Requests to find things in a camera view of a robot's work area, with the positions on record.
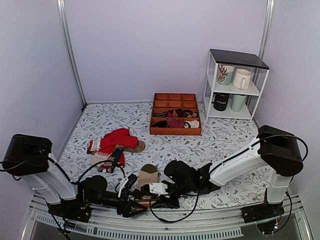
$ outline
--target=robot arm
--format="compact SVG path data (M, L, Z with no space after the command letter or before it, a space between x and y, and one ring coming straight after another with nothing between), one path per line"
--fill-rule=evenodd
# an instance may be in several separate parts
M270 165L273 172L266 200L269 204L280 204L292 177L303 168L297 140L293 134L270 126L262 126L258 132L259 140L253 139L216 169L210 168L210 182L220 187L240 175Z
M283 211L282 201L292 177L303 168L303 160L297 144L297 137L270 126L258 129L257 139L224 159L221 163L212 163L196 170L182 161L171 161L164 169L175 183L163 182L166 193L179 198L188 192L207 194L218 190L232 179L262 166L271 166L273 173L270 185L265 192L265 201L255 212L261 216L272 217ZM160 198L159 204L172 206L172 199Z
M117 213L125 218L147 210L129 198L130 188L137 180L134 174L126 178L119 195L106 191L108 182L100 175L71 182L51 158L51 148L47 138L16 134L2 163L3 172L23 178L44 197L51 214L88 222L90 204L117 208Z

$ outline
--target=white shelf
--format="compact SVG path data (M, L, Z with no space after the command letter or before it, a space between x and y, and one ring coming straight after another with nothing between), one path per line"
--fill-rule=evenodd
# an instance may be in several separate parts
M205 111L208 110L209 100L210 100L209 97L205 97L203 100ZM212 104L212 106L210 107L209 118L246 119L246 120L249 120L251 118L251 114L245 103L243 104L239 112L234 112L231 110L231 102L232 102L232 98L229 99L226 110L224 111L215 110L213 103L210 103Z
M212 90L212 85L213 85L213 78L214 75L213 74L208 74L206 76L206 79L208 81L210 90ZM228 86L223 86L219 83L215 83L214 85L214 90L215 93L227 93L227 94L243 94L243 95L251 95L251 96L259 96L260 92L257 89L256 85L250 81L250 86L247 89L239 89L235 86L233 86L232 83L230 83Z

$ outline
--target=floral patterned floor mat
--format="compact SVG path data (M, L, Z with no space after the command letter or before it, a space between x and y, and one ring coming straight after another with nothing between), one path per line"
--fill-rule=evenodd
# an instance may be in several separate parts
M90 166L92 156L87 154L89 141L103 138L113 130L127 128L132 136L145 142L146 148L141 153L124 153L125 173L138 176L142 166L151 163L157 167L160 179L168 180L163 171L171 160L184 161L196 169L210 162L215 165L244 147L258 133L255 123L247 120L209 118L206 121L202 103L198 107L202 124L201 136L162 136L149 134L151 103L88 105L59 163L70 178L76 181ZM210 210L263 202L271 172L269 167L262 167L239 176L221 189L201 196L197 209ZM94 168L86 177L97 174L106 177L108 191L112 192L123 177L117 168L114 173L100 173ZM196 198L184 196L179 201L180 209L190 210L194 207Z

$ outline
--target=black cable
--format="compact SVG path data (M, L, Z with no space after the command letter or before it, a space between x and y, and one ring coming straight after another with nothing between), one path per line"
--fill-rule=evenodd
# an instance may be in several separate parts
M9 170L13 170L13 169L15 169L15 168L17 168L17 167L25 164L26 162L29 162L31 159L32 159L32 158L29 158L28 160L25 160L25 161L23 161L23 162L20 162L19 164L15 165L15 166L13 166L13 167L0 169L0 172L5 173L5 172L7 172L7 171L9 171Z
M291 180L290 180L290 182L289 182L289 186L290 186L291 183L294 181L294 177L295 177L295 176L292 176L292 178L291 178Z
M48 206L49 210L50 210L50 214L53 218L53 220L55 221L56 225L59 227L59 229L61 230L63 236L65 237L65 239L67 240L71 240L71 238L68 236L67 231L63 230L62 227L60 226L60 223L57 221L56 217L53 215L52 210L50 205L46 202L46 205Z
M56 161L54 161L52 158L48 157L48 160L50 162L52 162L54 165L56 165L56 167L62 172L62 174L66 177L66 179L68 179L69 182L71 182L70 177L68 176L68 174L65 172L65 170L63 170L63 168L60 166L60 164Z
M278 227L275 231L273 231L274 228L272 228L270 231L266 232L265 235L275 234L275 233L279 232L289 222L289 219L290 219L290 216L291 216L291 213L292 213L292 199L291 199L291 197L290 197L290 195L289 195L289 193L287 191L285 192L285 194L287 195L287 197L289 198L289 201L290 201L290 212L289 212L288 218L286 219L284 224L282 224L280 227Z
M78 184L80 183L80 180L84 177L84 175L89 172L91 169L93 169L95 166L99 165L99 164L103 164L103 163L113 163L114 161L111 160L103 160L103 161L98 161L97 163L93 164L91 167L89 167L87 170L85 170L81 176L79 177L78 181L76 181L76 183L73 184ZM119 164L117 164L117 167L121 169L122 173L123 173L123 177L126 177L126 173L124 171L124 169L122 168L122 166L120 166Z
M114 191L115 191L116 193L119 193L119 191L117 191L117 187L120 185L120 183L121 183L121 182L118 182L117 185L115 185L115 187L114 187Z
M64 224L63 224L64 230L67 231L66 226L69 227L69 228L74 229L74 228L76 227L76 224L74 224L74 223L72 223L72 222L69 222L66 218L67 218L66 216L64 216L64 217L62 218L63 221L64 221Z
M300 137L298 136L294 136L294 135L289 135L289 134L277 134L277 135L270 135L270 136L266 136L264 138L261 138L259 139L258 141L256 141L255 143L253 143L251 145L251 147L257 145L258 143L262 142L262 141L265 141L267 139L271 139L271 138L275 138L275 137L286 137L286 138L292 138L292 139L297 139L299 140L305 147L305 155L304 157L302 158L302 162L307 158L308 156L308 153L309 153L309 148L308 148L308 145L306 144L305 141L303 141Z
M207 195L209 193L203 193L203 194L200 194L199 196L203 196L203 195ZM185 194L184 196L188 196L188 197L196 197L197 195L192 195L192 194Z
M238 154L230 157L230 158L228 159L228 161L231 160L231 159L234 159L235 157L237 157L239 154L242 154L242 153L245 152L246 150L244 150L244 151L242 151L241 153L238 153ZM149 201L149 208L150 208L150 211L151 211L151 213L153 214L153 216L155 216L155 217L156 217L158 220L160 220L161 222L171 223L171 224L172 224L172 223L180 222L180 221L182 221L182 220L190 217L190 216L194 213L194 211L196 210L196 208L197 208L197 203L198 203L198 200L199 200L200 191L202 190L202 186L204 185L205 180L206 180L206 179L210 176L210 174L211 174L214 170L216 170L221 164L222 164L222 163L219 163L217 166L215 166L215 167L205 176L205 178L203 179L203 182L202 182L202 184L200 185L199 191L198 191L198 193L197 193L197 195L196 195L194 207L193 207L193 209L191 210L191 212L190 212L188 215L186 215L186 216L184 216L184 217L182 217L182 218L180 218L180 219L178 219L178 220L173 220L173 221L166 220L166 219L163 219L163 218L161 218L161 217L158 217L158 216L154 213L154 211L152 210L152 206L151 206L151 200L152 200L152 198L151 198L150 201Z
M21 180L21 177L16 178L16 176L15 176L15 175L12 175L12 177L13 177L13 179L14 179L14 180L16 180L16 181L20 181L20 180Z

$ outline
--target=white wall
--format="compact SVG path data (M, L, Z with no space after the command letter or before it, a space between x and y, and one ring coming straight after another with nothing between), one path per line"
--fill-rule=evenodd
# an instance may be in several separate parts
M277 0L264 61L270 67L258 124L306 141L309 157L294 178L312 228L320 238L320 1Z
M86 99L202 96L210 48L257 54L266 0L68 0L72 46Z
M0 161L13 134L51 139L57 155L81 113L56 0L0 2ZM18 240L33 191L0 172L0 239Z

